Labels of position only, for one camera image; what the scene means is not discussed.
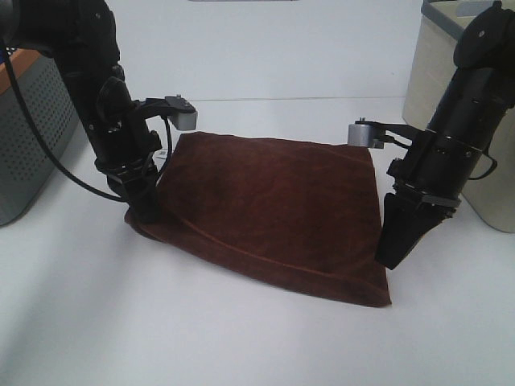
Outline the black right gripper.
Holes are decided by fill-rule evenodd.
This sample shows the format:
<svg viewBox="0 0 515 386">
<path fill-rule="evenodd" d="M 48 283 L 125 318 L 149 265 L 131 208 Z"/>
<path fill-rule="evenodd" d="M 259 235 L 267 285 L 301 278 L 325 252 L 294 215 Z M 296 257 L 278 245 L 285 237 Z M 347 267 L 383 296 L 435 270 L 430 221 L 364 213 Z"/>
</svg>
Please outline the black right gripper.
<svg viewBox="0 0 515 386">
<path fill-rule="evenodd" d="M 384 221 L 375 261 L 395 269 L 432 229 L 451 218 L 459 200 L 432 195 L 404 183 L 384 199 Z"/>
</svg>

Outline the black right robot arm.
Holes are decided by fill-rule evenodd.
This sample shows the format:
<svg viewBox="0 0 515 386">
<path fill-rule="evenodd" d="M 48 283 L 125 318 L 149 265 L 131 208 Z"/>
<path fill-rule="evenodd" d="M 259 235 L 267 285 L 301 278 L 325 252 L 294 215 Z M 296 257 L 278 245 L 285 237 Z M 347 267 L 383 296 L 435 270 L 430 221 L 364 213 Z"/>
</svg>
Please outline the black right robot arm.
<svg viewBox="0 0 515 386">
<path fill-rule="evenodd" d="M 514 13 L 495 1 L 465 28 L 456 71 L 427 128 L 388 175 L 384 222 L 375 259 L 395 269 L 433 228 L 450 218 L 459 194 L 514 106 Z"/>
</svg>

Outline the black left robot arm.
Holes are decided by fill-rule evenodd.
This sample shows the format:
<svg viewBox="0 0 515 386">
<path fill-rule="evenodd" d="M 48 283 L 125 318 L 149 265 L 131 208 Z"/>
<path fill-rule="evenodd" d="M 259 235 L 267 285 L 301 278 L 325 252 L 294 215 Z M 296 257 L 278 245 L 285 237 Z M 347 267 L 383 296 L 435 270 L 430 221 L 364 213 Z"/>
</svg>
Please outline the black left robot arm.
<svg viewBox="0 0 515 386">
<path fill-rule="evenodd" d="M 113 12 L 104 1 L 3 1 L 1 43 L 54 60 L 96 155 L 96 168 L 139 221 L 159 217 L 152 159 L 159 135 L 133 118 Z"/>
</svg>

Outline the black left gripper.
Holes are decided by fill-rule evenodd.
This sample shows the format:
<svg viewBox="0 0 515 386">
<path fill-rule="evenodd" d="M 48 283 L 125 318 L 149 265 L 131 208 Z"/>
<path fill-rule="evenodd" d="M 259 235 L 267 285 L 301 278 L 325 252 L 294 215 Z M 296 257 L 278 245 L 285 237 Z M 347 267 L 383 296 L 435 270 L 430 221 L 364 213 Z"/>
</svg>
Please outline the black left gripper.
<svg viewBox="0 0 515 386">
<path fill-rule="evenodd" d="M 106 176 L 110 190 L 129 204 L 137 220 L 144 224 L 158 220 L 156 184 L 159 171 L 151 154 L 122 163 L 96 160 L 96 168 Z"/>
</svg>

